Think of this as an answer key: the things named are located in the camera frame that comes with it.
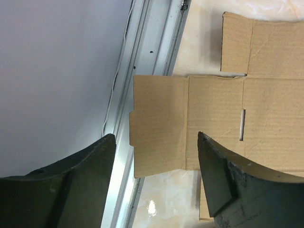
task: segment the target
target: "cardboard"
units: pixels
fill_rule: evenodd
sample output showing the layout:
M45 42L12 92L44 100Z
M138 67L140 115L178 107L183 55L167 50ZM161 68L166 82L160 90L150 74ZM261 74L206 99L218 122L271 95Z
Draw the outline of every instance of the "cardboard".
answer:
M304 23L223 18L221 70L246 77L134 76L136 178L198 170L198 131L257 163L303 176ZM200 219L208 220L203 188L201 197Z

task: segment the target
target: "dark green plastic part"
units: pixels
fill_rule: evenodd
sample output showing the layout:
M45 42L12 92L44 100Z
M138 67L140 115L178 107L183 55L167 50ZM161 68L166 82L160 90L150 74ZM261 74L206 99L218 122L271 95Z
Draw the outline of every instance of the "dark green plastic part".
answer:
M25 176L0 179L1 228L99 228L115 136Z

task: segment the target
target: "cardboard flap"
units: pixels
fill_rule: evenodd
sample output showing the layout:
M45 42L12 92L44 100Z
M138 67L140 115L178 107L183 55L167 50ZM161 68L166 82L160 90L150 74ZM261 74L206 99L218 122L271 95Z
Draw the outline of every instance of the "cardboard flap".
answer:
M304 78L304 22L223 15L221 70L259 78Z
M243 142L239 140L243 79L189 77L186 169L200 169L199 131L204 131L223 146L243 155Z
M223 14L221 71L247 74L253 20L234 13Z
M134 76L130 144L136 178L184 168L187 102L188 78Z

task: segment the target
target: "corrugated cardboard edge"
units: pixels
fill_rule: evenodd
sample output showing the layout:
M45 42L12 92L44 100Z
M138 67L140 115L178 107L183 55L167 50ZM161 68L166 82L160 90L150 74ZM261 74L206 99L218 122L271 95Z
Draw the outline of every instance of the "corrugated cardboard edge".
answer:
M203 181L200 182L200 204L199 204L199 219L200 221L210 222L213 218L210 218L209 210L207 206L207 199L205 195L205 189Z

